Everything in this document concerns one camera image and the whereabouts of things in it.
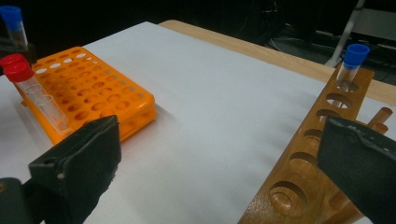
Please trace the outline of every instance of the table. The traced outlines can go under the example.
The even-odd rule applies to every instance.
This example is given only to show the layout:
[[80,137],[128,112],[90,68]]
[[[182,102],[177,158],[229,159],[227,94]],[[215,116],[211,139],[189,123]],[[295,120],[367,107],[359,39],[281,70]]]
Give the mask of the table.
[[[86,223],[236,223],[332,73],[179,21],[143,22],[84,48],[153,93],[158,111],[122,142]],[[24,182],[50,140],[0,80],[0,176]],[[358,119],[394,109],[393,92],[373,82]],[[395,118],[387,125],[396,139]]]

